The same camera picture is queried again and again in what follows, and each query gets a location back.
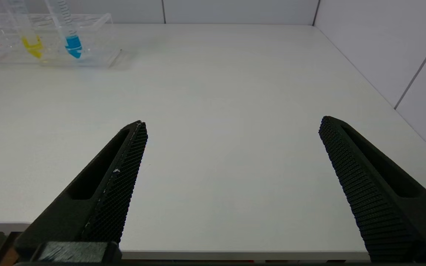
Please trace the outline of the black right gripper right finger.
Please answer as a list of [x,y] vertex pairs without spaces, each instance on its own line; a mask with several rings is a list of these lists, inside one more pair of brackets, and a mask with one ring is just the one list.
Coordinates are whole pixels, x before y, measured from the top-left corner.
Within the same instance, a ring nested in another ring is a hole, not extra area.
[[318,135],[372,262],[426,262],[426,189],[348,123]]

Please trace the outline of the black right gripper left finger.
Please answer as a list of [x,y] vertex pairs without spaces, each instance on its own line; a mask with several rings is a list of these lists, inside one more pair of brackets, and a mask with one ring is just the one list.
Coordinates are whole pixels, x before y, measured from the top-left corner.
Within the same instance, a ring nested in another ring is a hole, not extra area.
[[148,133],[136,121],[122,128],[16,239],[17,252],[49,241],[120,243]]

